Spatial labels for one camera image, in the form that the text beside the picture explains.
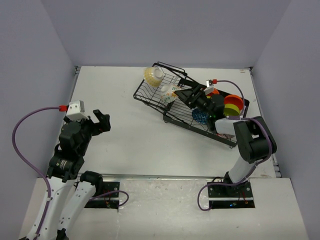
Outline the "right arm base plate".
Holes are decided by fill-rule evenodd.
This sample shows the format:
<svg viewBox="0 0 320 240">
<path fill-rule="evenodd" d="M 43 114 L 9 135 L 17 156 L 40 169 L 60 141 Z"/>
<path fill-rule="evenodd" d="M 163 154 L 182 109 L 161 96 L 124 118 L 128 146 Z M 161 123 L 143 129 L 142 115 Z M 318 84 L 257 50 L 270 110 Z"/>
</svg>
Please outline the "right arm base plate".
<svg viewBox="0 0 320 240">
<path fill-rule="evenodd" d="M 251 183 L 237 186 L 214 185 L 207 188 L 209 208 L 215 209 L 253 209 L 255 202 Z"/>
</svg>

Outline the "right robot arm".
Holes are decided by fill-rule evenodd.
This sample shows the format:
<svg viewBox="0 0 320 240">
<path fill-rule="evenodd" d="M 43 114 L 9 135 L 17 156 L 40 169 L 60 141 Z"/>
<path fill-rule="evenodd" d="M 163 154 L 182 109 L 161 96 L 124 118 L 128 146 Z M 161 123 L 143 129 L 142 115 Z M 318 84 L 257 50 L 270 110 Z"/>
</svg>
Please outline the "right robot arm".
<svg viewBox="0 0 320 240">
<path fill-rule="evenodd" d="M 277 151 L 277 144 L 262 116 L 244 117 L 245 100 L 237 104 L 238 110 L 230 113 L 230 94 L 214 94 L 216 79 L 200 84 L 195 80 L 182 80 L 186 89 L 175 91 L 177 97 L 190 109 L 198 109 L 207 116 L 206 124 L 217 134 L 236 138 L 239 158 L 226 172 L 222 181 L 213 181 L 210 186 L 223 188 L 227 196 L 233 197 L 241 191 L 256 168 L 266 162 Z"/>
</svg>

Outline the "yellow sun pattern bowl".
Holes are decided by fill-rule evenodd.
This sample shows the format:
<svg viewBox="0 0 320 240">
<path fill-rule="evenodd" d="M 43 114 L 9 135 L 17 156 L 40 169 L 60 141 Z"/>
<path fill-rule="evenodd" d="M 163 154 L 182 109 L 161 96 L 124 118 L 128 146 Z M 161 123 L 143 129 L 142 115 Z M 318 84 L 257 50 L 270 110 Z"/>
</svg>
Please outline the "yellow sun pattern bowl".
<svg viewBox="0 0 320 240">
<path fill-rule="evenodd" d="M 152 66 L 144 70 L 143 78 L 149 86 L 157 88 L 162 83 L 164 73 L 158 67 Z"/>
</svg>

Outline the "floral leaf pattern bowl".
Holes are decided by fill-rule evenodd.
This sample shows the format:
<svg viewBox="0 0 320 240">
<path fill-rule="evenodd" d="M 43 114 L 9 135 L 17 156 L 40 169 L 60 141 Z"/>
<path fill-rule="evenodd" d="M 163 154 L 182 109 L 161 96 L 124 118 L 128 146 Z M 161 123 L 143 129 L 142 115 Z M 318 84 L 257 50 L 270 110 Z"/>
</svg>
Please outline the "floral leaf pattern bowl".
<svg viewBox="0 0 320 240">
<path fill-rule="evenodd" d="M 175 94 L 175 91 L 180 91 L 181 87 L 175 84 L 164 85 L 160 90 L 160 100 L 162 103 L 172 103 L 178 96 Z"/>
</svg>

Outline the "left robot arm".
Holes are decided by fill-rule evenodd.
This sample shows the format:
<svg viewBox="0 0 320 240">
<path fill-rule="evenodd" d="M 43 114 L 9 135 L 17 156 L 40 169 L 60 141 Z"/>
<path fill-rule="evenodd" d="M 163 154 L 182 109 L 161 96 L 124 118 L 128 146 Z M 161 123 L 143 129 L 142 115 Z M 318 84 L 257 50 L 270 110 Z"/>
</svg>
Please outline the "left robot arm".
<svg viewBox="0 0 320 240">
<path fill-rule="evenodd" d="M 64 125 L 58 137 L 58 144 L 49 161 L 43 198 L 36 220 L 25 236 L 26 240 L 66 240 L 76 219 L 91 197 L 103 193 L 102 175 L 86 171 L 79 176 L 84 156 L 93 136 L 111 129 L 110 116 L 96 109 L 98 119 L 94 123 L 90 116 L 72 107 L 60 106 L 66 112 Z"/>
</svg>

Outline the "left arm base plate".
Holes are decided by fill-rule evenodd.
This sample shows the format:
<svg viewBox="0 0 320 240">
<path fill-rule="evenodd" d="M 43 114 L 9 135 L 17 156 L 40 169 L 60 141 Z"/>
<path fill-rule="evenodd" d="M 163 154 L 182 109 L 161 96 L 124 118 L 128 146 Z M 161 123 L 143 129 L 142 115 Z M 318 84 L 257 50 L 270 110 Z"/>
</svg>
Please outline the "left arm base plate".
<svg viewBox="0 0 320 240">
<path fill-rule="evenodd" d="M 104 181 L 102 183 L 102 189 L 96 193 L 94 196 L 99 196 L 112 191 L 117 191 L 120 189 L 119 181 Z M 103 197 L 95 198 L 89 201 L 86 205 L 86 209 L 119 209 L 119 193 L 112 193 L 105 195 Z"/>
</svg>

